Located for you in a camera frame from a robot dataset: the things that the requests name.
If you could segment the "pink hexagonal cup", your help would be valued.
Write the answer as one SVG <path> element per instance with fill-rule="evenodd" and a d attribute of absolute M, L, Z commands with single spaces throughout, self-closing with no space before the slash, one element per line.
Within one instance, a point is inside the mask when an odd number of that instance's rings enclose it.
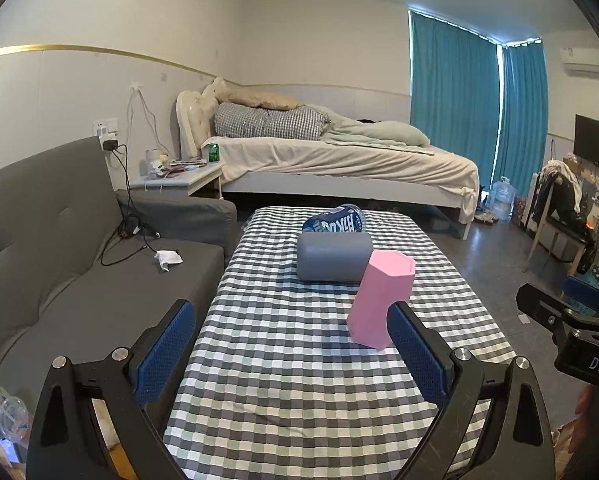
<path fill-rule="evenodd" d="M 403 252 L 373 250 L 346 320 L 355 344 L 375 350 L 392 344 L 387 311 L 395 302 L 410 299 L 415 272 L 414 258 Z"/>

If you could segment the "checkered tablecloth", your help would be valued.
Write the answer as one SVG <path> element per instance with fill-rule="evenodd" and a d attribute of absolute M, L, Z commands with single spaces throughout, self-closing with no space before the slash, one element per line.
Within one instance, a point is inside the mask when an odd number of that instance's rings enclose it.
<path fill-rule="evenodd" d="M 164 442 L 192 479 L 391 479 L 435 416 L 394 348 L 355 344 L 357 289 L 305 284 L 307 208 L 252 214 L 179 386 Z"/>

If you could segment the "wooden chair with clothes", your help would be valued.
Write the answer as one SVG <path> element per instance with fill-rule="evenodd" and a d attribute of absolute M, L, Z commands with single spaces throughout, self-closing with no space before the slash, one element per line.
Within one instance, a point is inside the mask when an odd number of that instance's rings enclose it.
<path fill-rule="evenodd" d="M 585 198 L 577 177 L 566 162 L 550 159 L 542 167 L 538 176 L 534 207 L 531 210 L 531 218 L 536 222 L 536 233 L 524 270 L 529 268 L 541 234 L 547 226 L 553 232 L 549 244 L 550 255 L 561 235 L 576 245 L 569 276 L 585 274 L 590 269 L 595 261 L 598 244 L 597 234 L 588 224 Z"/>

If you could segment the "large water jug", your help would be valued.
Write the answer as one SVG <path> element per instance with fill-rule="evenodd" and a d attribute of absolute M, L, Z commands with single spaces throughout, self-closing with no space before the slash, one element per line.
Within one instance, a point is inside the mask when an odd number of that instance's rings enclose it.
<path fill-rule="evenodd" d="M 489 194 L 490 209 L 498 220 L 508 221 L 515 199 L 515 188 L 507 177 L 493 184 Z"/>

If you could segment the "white bedside table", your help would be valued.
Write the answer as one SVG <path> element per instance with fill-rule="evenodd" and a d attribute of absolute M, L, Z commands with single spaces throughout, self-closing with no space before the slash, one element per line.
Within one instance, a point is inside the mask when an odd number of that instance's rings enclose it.
<path fill-rule="evenodd" d="M 130 183 L 132 190 L 165 193 L 175 196 L 193 196 L 202 191 L 222 199 L 222 169 L 224 162 L 213 162 L 204 167 L 177 172 L 165 178 L 144 177 Z"/>

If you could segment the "black television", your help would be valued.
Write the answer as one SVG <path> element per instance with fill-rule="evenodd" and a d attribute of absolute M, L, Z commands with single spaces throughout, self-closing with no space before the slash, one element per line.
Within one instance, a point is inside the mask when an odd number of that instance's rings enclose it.
<path fill-rule="evenodd" d="M 574 154 L 599 167 L 599 120 L 575 116 Z"/>

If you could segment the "teal curtain right panel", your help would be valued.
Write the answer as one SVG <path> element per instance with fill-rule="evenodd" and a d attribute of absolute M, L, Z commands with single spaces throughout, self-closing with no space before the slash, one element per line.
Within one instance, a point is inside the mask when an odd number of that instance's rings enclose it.
<path fill-rule="evenodd" d="M 548 74 L 541 40 L 502 48 L 503 98 L 493 178 L 525 195 L 540 169 L 548 133 Z"/>

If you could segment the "teal curtain panel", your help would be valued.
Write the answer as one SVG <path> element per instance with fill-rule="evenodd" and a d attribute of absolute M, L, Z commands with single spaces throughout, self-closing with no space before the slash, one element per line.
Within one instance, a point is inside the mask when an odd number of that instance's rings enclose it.
<path fill-rule="evenodd" d="M 437 148 L 472 160 L 487 185 L 500 114 L 496 44 L 415 12 L 410 38 L 411 124 Z"/>
<path fill-rule="evenodd" d="M 540 169 L 548 133 L 548 74 L 541 40 L 502 48 L 503 98 L 493 178 L 525 195 Z"/>

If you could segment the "beige bed sheet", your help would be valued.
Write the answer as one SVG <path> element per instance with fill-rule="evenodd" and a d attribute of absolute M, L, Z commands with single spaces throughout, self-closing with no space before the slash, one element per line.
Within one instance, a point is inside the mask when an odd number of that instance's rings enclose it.
<path fill-rule="evenodd" d="M 248 172 L 314 174 L 432 185 L 460 200 L 466 216 L 474 214 L 479 191 L 475 162 L 440 148 L 406 150 L 323 141 L 213 136 L 204 148 L 219 146 L 222 179 L 238 180 Z"/>

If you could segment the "green soda can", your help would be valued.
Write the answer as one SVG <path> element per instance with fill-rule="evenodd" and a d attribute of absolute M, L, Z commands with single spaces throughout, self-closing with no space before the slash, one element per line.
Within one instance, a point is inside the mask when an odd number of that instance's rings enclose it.
<path fill-rule="evenodd" d="M 211 143 L 210 145 L 208 145 L 208 161 L 211 164 L 217 164 L 217 162 L 220 162 L 220 152 L 218 144 Z"/>

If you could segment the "light green blanket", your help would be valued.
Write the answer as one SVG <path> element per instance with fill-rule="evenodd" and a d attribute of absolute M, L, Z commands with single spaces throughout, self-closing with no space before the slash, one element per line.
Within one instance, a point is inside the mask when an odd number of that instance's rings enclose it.
<path fill-rule="evenodd" d="M 308 104 L 308 107 L 323 113 L 328 117 L 327 130 L 336 136 L 352 138 L 353 136 L 364 136 L 374 141 L 388 141 L 418 148 L 428 148 L 431 145 L 429 138 L 417 127 L 406 122 L 394 122 L 394 120 L 383 120 L 383 122 L 361 122 L 337 114 L 330 108 Z"/>

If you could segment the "checkered pillow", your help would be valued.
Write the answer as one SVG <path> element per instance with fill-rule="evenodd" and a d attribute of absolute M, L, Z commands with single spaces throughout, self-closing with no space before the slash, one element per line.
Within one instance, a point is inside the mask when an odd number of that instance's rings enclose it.
<path fill-rule="evenodd" d="M 231 139 L 318 141 L 328 125 L 329 116 L 309 106 L 294 110 L 266 110 L 227 102 L 219 105 L 213 118 L 217 136 Z"/>

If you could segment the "teal curtain left panel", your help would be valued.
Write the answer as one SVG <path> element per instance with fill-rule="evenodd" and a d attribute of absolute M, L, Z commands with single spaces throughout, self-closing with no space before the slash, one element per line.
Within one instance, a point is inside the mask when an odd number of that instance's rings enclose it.
<path fill-rule="evenodd" d="M 415 12 L 410 38 L 411 124 L 437 148 L 472 160 L 487 185 L 500 114 L 496 44 Z"/>

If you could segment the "beige pillow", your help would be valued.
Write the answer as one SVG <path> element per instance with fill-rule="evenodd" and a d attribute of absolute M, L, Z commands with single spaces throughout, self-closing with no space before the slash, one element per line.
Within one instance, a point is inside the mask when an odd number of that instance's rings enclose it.
<path fill-rule="evenodd" d="M 230 102 L 252 108 L 264 108 L 265 110 L 296 110 L 303 106 L 301 101 L 286 96 L 266 91 L 251 89 L 229 89 L 219 92 L 216 96 L 219 102 Z"/>

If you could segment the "white bed frame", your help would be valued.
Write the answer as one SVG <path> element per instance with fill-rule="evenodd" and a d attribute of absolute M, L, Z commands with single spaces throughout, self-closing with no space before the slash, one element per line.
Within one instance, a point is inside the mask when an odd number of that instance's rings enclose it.
<path fill-rule="evenodd" d="M 175 112 L 179 125 L 180 155 L 183 158 L 206 156 L 206 140 L 217 136 L 213 118 L 222 102 L 216 99 L 219 92 L 229 90 L 225 81 L 216 79 L 201 92 L 185 90 L 179 93 Z M 368 145 L 377 148 L 406 150 L 408 145 L 388 141 L 374 141 L 362 136 L 343 138 L 325 130 L 318 141 L 332 144 Z M 231 190 L 251 193 L 281 193 L 299 195 L 341 196 L 349 198 L 376 198 L 398 203 L 421 204 L 456 208 L 458 220 L 464 229 L 470 228 L 472 216 L 466 216 L 460 200 L 432 185 L 409 184 L 379 179 L 355 177 L 328 177 L 314 174 L 280 174 L 280 172 L 248 172 L 238 180 L 226 183 Z"/>

